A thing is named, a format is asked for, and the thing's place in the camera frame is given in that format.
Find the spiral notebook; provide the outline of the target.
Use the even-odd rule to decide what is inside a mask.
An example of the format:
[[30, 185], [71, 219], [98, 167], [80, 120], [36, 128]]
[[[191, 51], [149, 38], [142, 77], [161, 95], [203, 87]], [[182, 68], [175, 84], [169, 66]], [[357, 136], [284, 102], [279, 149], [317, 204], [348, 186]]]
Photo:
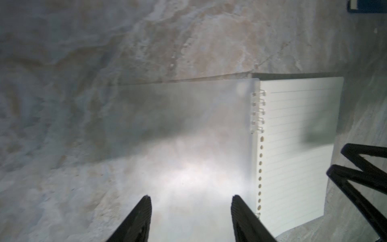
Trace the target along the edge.
[[241, 196], [270, 235], [323, 216], [342, 78], [120, 85], [84, 128], [94, 218], [113, 230], [144, 195], [152, 242], [232, 242]]

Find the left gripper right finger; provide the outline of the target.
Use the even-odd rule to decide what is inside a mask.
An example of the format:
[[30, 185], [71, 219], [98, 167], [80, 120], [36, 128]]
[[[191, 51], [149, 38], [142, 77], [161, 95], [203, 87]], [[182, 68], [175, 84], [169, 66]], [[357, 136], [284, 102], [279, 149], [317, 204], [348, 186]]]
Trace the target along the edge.
[[231, 216], [236, 242], [277, 242], [239, 195], [234, 195]]

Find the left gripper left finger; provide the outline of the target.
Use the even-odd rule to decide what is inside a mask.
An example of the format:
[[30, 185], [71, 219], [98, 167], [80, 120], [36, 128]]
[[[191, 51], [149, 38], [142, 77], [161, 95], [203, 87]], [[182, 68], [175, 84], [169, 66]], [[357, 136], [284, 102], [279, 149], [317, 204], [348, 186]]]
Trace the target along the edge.
[[151, 216], [151, 197], [145, 195], [106, 242], [147, 242]]

